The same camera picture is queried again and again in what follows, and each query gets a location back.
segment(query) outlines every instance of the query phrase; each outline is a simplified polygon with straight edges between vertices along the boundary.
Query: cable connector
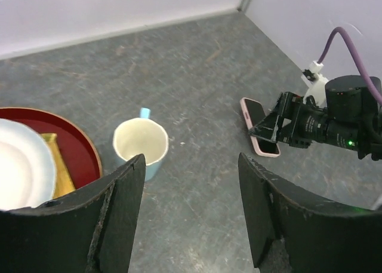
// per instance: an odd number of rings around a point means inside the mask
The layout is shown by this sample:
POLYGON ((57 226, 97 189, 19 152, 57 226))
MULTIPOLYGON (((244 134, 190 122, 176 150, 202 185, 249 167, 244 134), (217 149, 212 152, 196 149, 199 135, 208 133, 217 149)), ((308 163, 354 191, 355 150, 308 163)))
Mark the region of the cable connector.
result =
POLYGON ((306 103, 307 97, 313 96, 315 98, 316 105, 320 107, 326 101, 325 84, 329 82, 329 80, 322 74, 315 74, 315 77, 316 81, 310 86, 304 95, 304 103, 306 103))
POLYGON ((324 64, 319 64, 317 61, 313 61, 311 64, 309 64, 308 69, 303 71, 301 79, 309 88, 312 87, 313 83, 319 79, 318 75, 323 67, 324 64))

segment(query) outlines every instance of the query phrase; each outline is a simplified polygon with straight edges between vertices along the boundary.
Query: smartphone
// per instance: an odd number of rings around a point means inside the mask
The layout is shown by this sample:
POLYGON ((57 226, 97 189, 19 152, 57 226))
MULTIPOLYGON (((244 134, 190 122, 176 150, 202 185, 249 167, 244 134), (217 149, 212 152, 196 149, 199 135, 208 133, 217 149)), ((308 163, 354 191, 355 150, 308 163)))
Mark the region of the smartphone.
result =
MULTIPOLYGON (((240 106, 248 129, 265 117, 263 106, 258 101, 243 98, 240 100, 240 106)), ((280 155, 280 148, 277 143, 271 143, 252 136, 251 141, 255 153, 262 157, 277 158, 280 155)))

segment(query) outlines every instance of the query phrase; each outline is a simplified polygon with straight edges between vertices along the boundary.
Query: mug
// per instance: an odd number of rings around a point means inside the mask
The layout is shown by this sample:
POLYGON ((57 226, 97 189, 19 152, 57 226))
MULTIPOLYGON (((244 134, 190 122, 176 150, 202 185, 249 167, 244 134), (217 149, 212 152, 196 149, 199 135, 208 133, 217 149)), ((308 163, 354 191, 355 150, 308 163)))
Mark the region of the mug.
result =
POLYGON ((144 154, 144 181, 147 182, 159 170, 168 152, 168 135, 161 125, 150 119, 150 109, 141 108, 139 118, 124 121, 115 129, 113 147, 118 165, 144 154))

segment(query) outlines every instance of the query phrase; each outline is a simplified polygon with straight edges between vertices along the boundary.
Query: red tray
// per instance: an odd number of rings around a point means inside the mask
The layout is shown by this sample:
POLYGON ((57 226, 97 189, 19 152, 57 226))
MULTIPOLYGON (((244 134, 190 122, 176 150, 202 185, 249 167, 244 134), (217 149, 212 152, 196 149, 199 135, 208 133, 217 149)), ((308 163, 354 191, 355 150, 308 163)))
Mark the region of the red tray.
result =
POLYGON ((0 108, 0 118, 21 122, 41 134, 57 134, 58 147, 76 189, 102 175, 100 157, 90 139, 63 117, 30 108, 0 108))

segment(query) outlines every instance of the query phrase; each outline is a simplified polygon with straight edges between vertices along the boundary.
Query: black smartphone screen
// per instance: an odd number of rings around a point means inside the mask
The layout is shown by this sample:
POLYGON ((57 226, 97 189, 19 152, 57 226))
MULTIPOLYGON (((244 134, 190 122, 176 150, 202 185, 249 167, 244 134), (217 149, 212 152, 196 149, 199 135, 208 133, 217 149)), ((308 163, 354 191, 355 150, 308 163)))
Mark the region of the black smartphone screen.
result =
MULTIPOLYGON (((256 125, 265 117, 263 107, 260 103, 252 100, 245 99, 244 101, 245 105, 247 106, 248 115, 252 121, 252 125, 256 125)), ((266 140, 261 140, 259 138, 257 138, 257 142, 262 152, 267 152, 269 154, 279 154, 277 144, 267 142, 266 140)))

